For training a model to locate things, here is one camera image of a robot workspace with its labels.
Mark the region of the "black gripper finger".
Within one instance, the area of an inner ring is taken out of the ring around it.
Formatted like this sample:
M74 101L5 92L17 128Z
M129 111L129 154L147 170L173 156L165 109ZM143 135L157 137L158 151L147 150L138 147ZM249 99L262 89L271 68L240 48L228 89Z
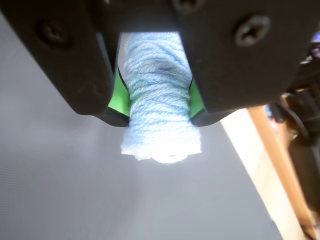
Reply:
M120 33L99 24L90 0L3 0L0 10L74 112L114 127L129 119L109 104Z
M208 126L277 99L291 84L320 21L317 0L174 0Z

